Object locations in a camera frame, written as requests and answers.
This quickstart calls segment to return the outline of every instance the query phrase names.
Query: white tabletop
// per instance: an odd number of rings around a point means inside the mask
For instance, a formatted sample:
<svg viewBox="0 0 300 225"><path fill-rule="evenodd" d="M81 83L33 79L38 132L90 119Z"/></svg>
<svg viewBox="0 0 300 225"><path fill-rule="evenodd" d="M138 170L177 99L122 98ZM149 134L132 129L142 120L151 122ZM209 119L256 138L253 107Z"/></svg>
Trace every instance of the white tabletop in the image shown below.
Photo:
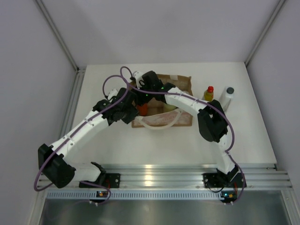
<svg viewBox="0 0 300 225"><path fill-rule="evenodd" d="M87 66L73 126L78 124L104 98L102 83L110 75L120 74L123 65ZM226 113L232 123L236 142L231 154L238 163L276 163L275 155L243 62L128 64L132 71L155 71L158 74L192 77L194 96L202 98L208 86L214 87L219 99L225 86L234 87L235 97ZM119 78L108 82L106 92L124 87ZM204 140L197 118L191 127L166 130L131 128L122 121L101 131L76 154L76 162L95 161L100 164L200 165L215 164L211 143Z"/></svg>

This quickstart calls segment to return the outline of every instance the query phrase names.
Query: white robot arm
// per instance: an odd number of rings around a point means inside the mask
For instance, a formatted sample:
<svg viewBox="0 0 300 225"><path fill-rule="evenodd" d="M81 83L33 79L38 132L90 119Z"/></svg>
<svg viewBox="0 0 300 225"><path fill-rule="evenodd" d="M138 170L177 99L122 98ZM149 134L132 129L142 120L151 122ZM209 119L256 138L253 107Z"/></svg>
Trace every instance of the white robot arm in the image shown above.
<svg viewBox="0 0 300 225"><path fill-rule="evenodd" d="M211 113L209 106L196 102L194 97L182 92L174 85L170 83L162 84L153 71L144 75L135 75L139 90L136 88L127 91L126 96L120 103L109 108L126 92L125 88L120 89L120 91L112 90L109 94L109 100L99 101L88 116L65 136L50 146L43 144L38 149L40 168L45 160L56 151L55 156L43 169L44 175L58 188L65 187L71 181L82 180L100 183L101 185L103 181L101 175L105 170L97 163L75 164L72 162L72 155L83 149L85 143L113 122L123 120L128 124L134 120L138 115L138 111L132 105L132 102L143 105L155 98L174 105L198 118L200 134L204 139L212 142L214 146L212 154L217 161L217 170L221 174L221 180L230 182L238 173L238 169L225 152L227 149L227 124L224 119L217 113ZM152 91L154 94L141 93L140 90ZM211 104L223 112L218 101L211 102Z"/></svg>

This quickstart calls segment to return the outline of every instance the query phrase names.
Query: red bottle cap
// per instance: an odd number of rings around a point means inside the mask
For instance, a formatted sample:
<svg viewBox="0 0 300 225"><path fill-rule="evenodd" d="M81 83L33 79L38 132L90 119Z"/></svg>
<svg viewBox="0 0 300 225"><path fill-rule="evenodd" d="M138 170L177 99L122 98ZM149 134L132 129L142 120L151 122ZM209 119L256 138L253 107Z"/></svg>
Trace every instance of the red bottle cap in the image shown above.
<svg viewBox="0 0 300 225"><path fill-rule="evenodd" d="M214 87L213 86L209 86L207 89L207 92L212 93L214 91Z"/></svg>

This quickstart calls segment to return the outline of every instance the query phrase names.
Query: white wall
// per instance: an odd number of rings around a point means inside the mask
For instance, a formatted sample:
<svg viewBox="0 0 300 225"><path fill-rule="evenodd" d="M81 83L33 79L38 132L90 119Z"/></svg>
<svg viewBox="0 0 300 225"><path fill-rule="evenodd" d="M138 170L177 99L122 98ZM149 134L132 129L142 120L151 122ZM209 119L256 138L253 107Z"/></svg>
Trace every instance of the white wall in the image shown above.
<svg viewBox="0 0 300 225"><path fill-rule="evenodd" d="M0 223L23 225L75 73L32 0L0 1L0 30Z"/></svg>
<svg viewBox="0 0 300 225"><path fill-rule="evenodd" d="M278 0L44 0L80 66L244 61Z"/></svg>
<svg viewBox="0 0 300 225"><path fill-rule="evenodd" d="M288 0L248 66L279 166L300 201L300 1Z"/></svg>

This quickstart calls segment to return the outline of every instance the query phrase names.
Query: metal edge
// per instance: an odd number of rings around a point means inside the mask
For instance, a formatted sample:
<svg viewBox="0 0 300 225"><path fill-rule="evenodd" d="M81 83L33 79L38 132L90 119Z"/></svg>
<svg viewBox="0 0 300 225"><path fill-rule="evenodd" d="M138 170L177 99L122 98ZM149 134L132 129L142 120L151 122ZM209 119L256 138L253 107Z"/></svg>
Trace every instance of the metal edge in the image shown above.
<svg viewBox="0 0 300 225"><path fill-rule="evenodd" d="M74 122L74 118L75 118L75 114L76 114L76 109L77 109L77 105L78 105L78 100L79 100L79 97L80 97L81 88L83 86L85 71L86 71L86 67L80 68L79 72L78 72L78 83L77 83L77 87L75 89L75 97L74 97L74 100L73 100L73 105L72 105L71 113L70 113L70 116L69 116L69 127L68 127L67 132L69 132L72 129L72 126L73 126L73 122Z"/></svg>
<svg viewBox="0 0 300 225"><path fill-rule="evenodd" d="M292 225L300 224L300 205L293 190L281 191L287 214Z"/></svg>
<svg viewBox="0 0 300 225"><path fill-rule="evenodd" d="M42 0L34 0L34 2L36 3L36 5L39 8L42 15L44 16L46 22L48 23L48 25L49 25L52 33L53 33L53 35L57 39L59 45L61 46L64 54L66 55L67 59L69 60L70 64L72 65L73 69L77 72L78 71L78 66L77 66L73 56L71 55L65 41L63 40L62 36L60 35L60 32L58 31L55 23L53 22L53 19L51 18L45 4L43 3Z"/></svg>
<svg viewBox="0 0 300 225"><path fill-rule="evenodd" d="M41 191L36 195L34 206L30 217L28 219L27 225L38 225L42 216L43 208L45 205L45 200L48 191Z"/></svg>
<svg viewBox="0 0 300 225"><path fill-rule="evenodd" d="M78 83L78 75L75 75L73 85L69 94L68 102L67 102L67 107L65 110L64 118L62 121L62 125L60 128L60 133L59 133L59 138L61 138L63 135L66 134L66 129L67 129L67 124L68 124L68 118L70 116L73 100L74 100L74 95L75 95L75 87L77 86Z"/></svg>
<svg viewBox="0 0 300 225"><path fill-rule="evenodd" d="M85 74L85 69L80 69L74 78L73 86L68 99L65 116L60 129L59 138L61 138L63 135L65 135L67 132L69 132L72 129L77 103L80 96L81 87L83 84L84 74Z"/></svg>
<svg viewBox="0 0 300 225"><path fill-rule="evenodd" d="M277 5L275 6L270 18L268 19L266 25L264 26L260 36L258 37L257 41L255 42L254 47L252 48L250 54L248 55L245 66L247 67L252 60L254 54L256 53L258 47L261 45L263 39L266 37L267 33L270 30L271 25L274 23L275 19L277 18L279 12L282 10L284 4L286 3L286 0L279 0Z"/></svg>
<svg viewBox="0 0 300 225"><path fill-rule="evenodd" d="M239 164L242 169L254 168L254 169L275 169L272 163L261 163L261 164ZM208 169L217 168L216 164L188 164L188 165L133 165L133 164L102 164L105 169Z"/></svg>
<svg viewBox="0 0 300 225"><path fill-rule="evenodd" d="M215 172L213 168L113 168L108 173L120 173L119 190L207 190L203 174ZM290 178L285 171L266 168L244 168L247 180L245 190L292 190ZM45 176L40 177L38 187L49 183ZM65 188L79 189L79 182L70 182Z"/></svg>

